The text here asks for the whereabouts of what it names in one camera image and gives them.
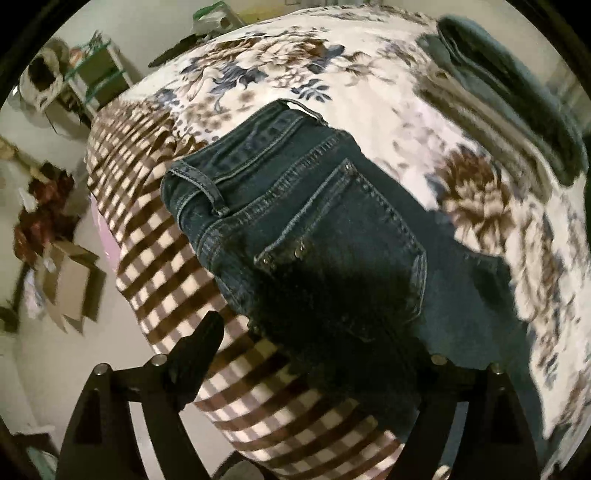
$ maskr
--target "shelf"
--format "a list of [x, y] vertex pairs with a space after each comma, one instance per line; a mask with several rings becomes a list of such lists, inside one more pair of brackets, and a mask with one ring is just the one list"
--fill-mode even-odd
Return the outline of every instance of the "shelf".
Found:
[[108, 42], [106, 42], [106, 43], [103, 43], [100, 47], [98, 47], [96, 50], [94, 50], [91, 55], [88, 55], [78, 65], [76, 65], [74, 68], [68, 70], [66, 72], [66, 74], [64, 75], [64, 80], [65, 81], [70, 80], [84, 65], [86, 65], [86, 63], [89, 60], [92, 59], [92, 57], [94, 57], [98, 52], [101, 52], [101, 51], [105, 50], [110, 44], [111, 44], [111, 41], [110, 40]]
[[110, 70], [106, 77], [103, 77], [94, 84], [89, 85], [88, 89], [86, 90], [84, 104], [86, 105], [88, 102], [90, 102], [96, 96], [96, 94], [100, 92], [103, 88], [105, 88], [108, 84], [110, 84], [118, 78], [121, 78], [124, 73], [125, 70]]

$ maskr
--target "rivet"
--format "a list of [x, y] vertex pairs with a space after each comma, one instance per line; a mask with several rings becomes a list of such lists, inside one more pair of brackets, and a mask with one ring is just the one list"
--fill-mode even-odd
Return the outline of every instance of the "rivet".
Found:
[[160, 365], [164, 365], [167, 359], [168, 357], [164, 353], [159, 353], [158, 355], [154, 355], [150, 359], [150, 362], [152, 363], [152, 365], [159, 367]]
[[109, 370], [109, 364], [98, 364], [94, 367], [93, 372], [95, 375], [104, 375]]
[[306, 247], [305, 247], [304, 243], [303, 242], [300, 243], [300, 246], [295, 249], [295, 253], [294, 253], [295, 257], [296, 258], [301, 258], [305, 249], [306, 249]]
[[433, 363], [433, 365], [437, 365], [438, 367], [442, 367], [447, 363], [447, 358], [443, 355], [440, 355], [439, 353], [436, 353], [435, 355], [431, 356], [431, 363]]
[[496, 362], [495, 363], [492, 363], [490, 365], [490, 369], [491, 369], [491, 372], [493, 372], [495, 375], [501, 375], [503, 373], [503, 369]]

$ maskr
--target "jeans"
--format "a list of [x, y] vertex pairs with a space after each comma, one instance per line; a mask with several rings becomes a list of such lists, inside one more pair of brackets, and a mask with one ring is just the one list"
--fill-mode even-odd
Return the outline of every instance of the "jeans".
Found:
[[290, 101], [175, 161], [161, 185], [225, 299], [311, 384], [359, 400], [402, 440], [429, 354], [477, 369], [499, 362], [541, 446], [508, 267], [457, 243], [351, 135]]

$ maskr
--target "stitching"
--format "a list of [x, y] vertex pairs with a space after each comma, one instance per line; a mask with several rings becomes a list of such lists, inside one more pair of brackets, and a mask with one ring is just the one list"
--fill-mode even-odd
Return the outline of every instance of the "stitching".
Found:
[[286, 127], [285, 130], [283, 130], [283, 132], [281, 133], [281, 135], [279, 137], [277, 137], [275, 140], [273, 140], [273, 142], [269, 146], [267, 146], [262, 152], [260, 152], [256, 157], [254, 157], [253, 159], [251, 159], [251, 160], [243, 163], [241, 166], [239, 166], [238, 168], [232, 170], [230, 173], [226, 174], [225, 176], [219, 177], [219, 178], [215, 179], [213, 181], [214, 184], [218, 184], [220, 182], [223, 182], [224, 180], [227, 180], [227, 179], [230, 179], [232, 177], [235, 177], [240, 172], [242, 172], [244, 169], [250, 167], [254, 162], [256, 162], [257, 160], [259, 160], [269, 150], [271, 150], [272, 148], [274, 148], [288, 134], [290, 134], [293, 130], [295, 130], [297, 124], [299, 124], [300, 122], [303, 122], [305, 118], [306, 117], [301, 116], [301, 117], [298, 117], [297, 119], [295, 119], [291, 124], [289, 124], [288, 127]]
[[[306, 212], [309, 210], [309, 208], [312, 206], [312, 204], [316, 201], [316, 199], [324, 192], [324, 190], [326, 189], [327, 185], [333, 180], [333, 178], [339, 174], [342, 173], [341, 172], [341, 167], [348, 162], [349, 160], [345, 160], [343, 163], [341, 163], [338, 167], [336, 167], [331, 173], [330, 175], [326, 178], [325, 181], [322, 182], [322, 184], [318, 187], [318, 189], [312, 194], [312, 196], [308, 199], [308, 201], [306, 202], [306, 204], [301, 208], [301, 210], [295, 215], [295, 217], [293, 217], [289, 223], [287, 223], [287, 226], [283, 229], [283, 231], [281, 232], [281, 235], [277, 238], [277, 240], [275, 240], [273, 243], [271, 243], [270, 245], [268, 245], [267, 247], [265, 247], [265, 249], [258, 255], [255, 256], [255, 262], [258, 262], [258, 260], [260, 259], [260, 257], [268, 252], [270, 252], [271, 250], [273, 250], [275, 247], [277, 247], [280, 243], [283, 242], [283, 240], [285, 240], [285, 237], [288, 235], [288, 233], [290, 233], [295, 224], [297, 222], [300, 221], [301, 217], [304, 216], [306, 214]], [[331, 189], [331, 196], [329, 199], [327, 199], [326, 201], [324, 201], [324, 205], [322, 206], [321, 211], [316, 215], [316, 219], [314, 220], [314, 222], [312, 223], [312, 225], [309, 226], [309, 228], [307, 228], [307, 230], [305, 231], [304, 235], [306, 235], [308, 232], [310, 232], [311, 230], [313, 230], [316, 227], [316, 224], [318, 223], [318, 221], [326, 214], [326, 211], [329, 210], [332, 207], [332, 200], [340, 193], [342, 192], [342, 190], [346, 187], [346, 185], [348, 183], [350, 183], [352, 181], [352, 178], [350, 176], [348, 176], [347, 174], [345, 174], [343, 176], [343, 178], [339, 179], [336, 183], [336, 186], [333, 187]]]
[[[210, 261], [213, 262], [221, 247], [220, 238], [222, 236], [230, 235], [233, 231], [238, 229], [243, 224], [243, 217], [246, 217], [251, 221], [258, 220], [260, 217], [262, 217], [266, 210], [271, 206], [272, 200], [282, 198], [292, 191], [296, 185], [298, 185], [299, 180], [301, 180], [300, 177], [303, 174], [303, 172], [300, 172], [299, 170], [311, 167], [311, 164], [313, 164], [320, 156], [325, 154], [336, 145], [339, 137], [342, 135], [343, 132], [341, 130], [336, 131], [331, 137], [328, 138], [328, 140], [325, 140], [325, 142], [322, 144], [312, 148], [306, 155], [293, 163], [291, 167], [262, 196], [243, 207], [231, 217], [219, 219], [207, 227], [207, 229], [203, 232], [199, 243], [197, 244], [196, 253], [199, 255], [199, 257], [202, 254], [201, 251], [206, 248], [204, 244], [208, 243], [212, 245], [212, 249], [209, 254], [204, 253], [203, 255], [209, 256]], [[282, 187], [281, 184], [285, 182], [288, 182], [288, 184], [285, 187]]]

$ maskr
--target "clothing pile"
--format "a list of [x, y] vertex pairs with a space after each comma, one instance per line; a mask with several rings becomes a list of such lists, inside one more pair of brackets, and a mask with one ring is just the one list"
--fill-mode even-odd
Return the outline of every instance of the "clothing pile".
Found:
[[548, 201], [546, 162], [564, 186], [587, 172], [576, 120], [523, 63], [470, 19], [449, 15], [437, 30], [417, 40], [439, 66], [421, 79], [419, 93], [486, 148], [523, 192]]

